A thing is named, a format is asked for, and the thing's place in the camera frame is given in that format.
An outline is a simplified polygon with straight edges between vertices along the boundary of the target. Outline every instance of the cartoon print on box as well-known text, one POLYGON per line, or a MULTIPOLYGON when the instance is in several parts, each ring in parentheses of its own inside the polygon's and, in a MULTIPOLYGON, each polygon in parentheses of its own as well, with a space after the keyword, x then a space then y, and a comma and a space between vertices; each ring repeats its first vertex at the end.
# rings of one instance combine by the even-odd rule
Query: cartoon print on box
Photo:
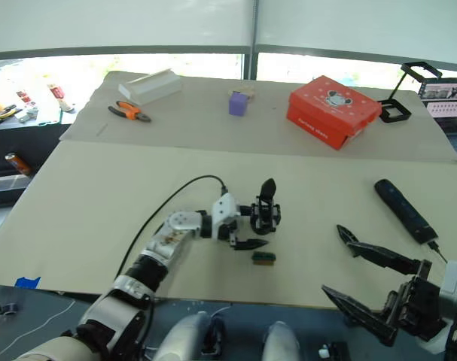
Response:
POLYGON ((342 94, 337 93, 335 90, 329 90, 327 93, 328 97, 325 98, 325 101, 332 107, 338 107, 352 103, 350 98, 346 98, 342 94))

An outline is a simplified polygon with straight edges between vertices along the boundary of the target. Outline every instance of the purple cube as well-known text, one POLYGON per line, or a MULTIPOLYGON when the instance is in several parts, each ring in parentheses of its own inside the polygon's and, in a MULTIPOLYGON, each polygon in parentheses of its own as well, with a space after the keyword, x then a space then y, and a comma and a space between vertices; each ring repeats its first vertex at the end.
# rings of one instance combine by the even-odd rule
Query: purple cube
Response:
POLYGON ((230 97, 230 114, 243 117, 248 105, 248 96, 241 93, 233 93, 230 97))

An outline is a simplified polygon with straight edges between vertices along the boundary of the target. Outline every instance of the table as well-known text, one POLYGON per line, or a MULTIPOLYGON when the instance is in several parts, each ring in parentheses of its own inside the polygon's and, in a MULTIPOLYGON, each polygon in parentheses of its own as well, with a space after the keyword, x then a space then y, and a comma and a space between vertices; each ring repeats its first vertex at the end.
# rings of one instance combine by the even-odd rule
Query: table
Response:
MULTIPOLYGON (((376 120, 337 151, 286 120, 288 97, 300 84, 182 77, 182 92, 142 107, 153 123, 129 122, 110 113, 107 107, 123 99, 117 91, 118 84, 141 75, 108 73, 61 139, 241 153, 457 163, 457 153, 414 92, 396 94, 413 113, 407 122, 385 124, 376 120), (229 91, 242 84, 255 88, 254 101, 244 117, 231 116, 229 91)), ((386 99, 390 93, 385 89, 356 90, 373 99, 386 99)))
MULTIPOLYGON (((276 264, 253 265, 251 252, 193 240, 158 296, 333 308, 320 290, 327 284, 380 309, 407 278, 352 258, 337 223, 361 241, 431 260, 429 279, 440 283, 442 260, 408 235, 373 190, 382 177, 436 229, 446 258, 457 259, 457 165, 62 141, 0 228, 0 284, 41 277, 45 290, 103 292, 151 212, 185 181, 208 173, 244 204, 275 178, 282 221, 263 250, 276 253, 276 264)), ((155 217, 127 264, 171 212, 210 209, 218 197, 211 180, 186 189, 155 217)), ((251 235, 245 228, 240 236, 251 235)))

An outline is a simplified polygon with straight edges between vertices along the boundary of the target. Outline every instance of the blue tape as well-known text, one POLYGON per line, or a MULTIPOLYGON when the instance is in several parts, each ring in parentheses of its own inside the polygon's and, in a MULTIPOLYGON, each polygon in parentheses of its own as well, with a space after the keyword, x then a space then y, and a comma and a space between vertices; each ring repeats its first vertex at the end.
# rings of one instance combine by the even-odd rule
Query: blue tape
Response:
POLYGON ((29 280, 28 278, 21 277, 21 278, 17 279, 14 287, 35 289, 38 287, 40 280, 41 280, 40 277, 37 277, 34 280, 29 280))

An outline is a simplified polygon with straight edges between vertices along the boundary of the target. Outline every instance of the black cable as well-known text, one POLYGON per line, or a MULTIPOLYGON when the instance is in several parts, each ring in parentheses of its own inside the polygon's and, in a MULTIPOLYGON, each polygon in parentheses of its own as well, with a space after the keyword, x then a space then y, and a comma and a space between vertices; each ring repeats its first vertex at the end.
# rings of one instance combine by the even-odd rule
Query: black cable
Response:
POLYGON ((440 256, 440 258, 442 258, 444 260, 445 263, 447 263, 446 257, 444 257, 442 255, 442 253, 440 252, 439 244, 437 244, 437 242, 435 240, 428 242, 427 245, 429 246, 429 248, 431 248, 433 251, 435 251, 440 256))
POLYGON ((150 333, 151 325, 153 324, 154 300, 151 301, 149 317, 150 317, 150 319, 148 320, 148 325, 146 325, 145 331, 143 332, 143 335, 139 339, 137 360, 144 359, 146 338, 148 338, 148 334, 150 333))
POLYGON ((121 261, 120 268, 117 270, 116 277, 121 274, 123 271, 124 265, 126 264, 126 260, 128 259, 129 254, 131 253, 131 250, 133 246, 135 245, 136 241, 138 241, 139 236, 142 234, 143 230, 146 228, 146 226, 153 220, 153 218, 161 211, 161 209, 168 203, 169 201, 172 200, 174 196, 176 196, 178 193, 180 193, 184 188, 188 187, 190 184, 193 182, 196 182, 200 179, 203 178, 213 178, 216 179, 218 182, 221 184, 221 194, 225 194, 227 192, 227 187, 225 186, 225 183, 222 181, 221 178, 217 177, 216 175, 211 175, 211 174, 206 174, 206 175, 200 175, 199 177, 193 178, 192 180, 189 180, 187 183, 179 187, 170 197, 164 201, 160 207, 158 207, 157 210, 153 212, 153 214, 146 220, 145 224, 142 225, 142 227, 139 229, 138 233, 136 233, 135 238, 131 241, 131 244, 128 247, 128 250, 126 251, 126 254, 124 255, 123 260, 121 261))

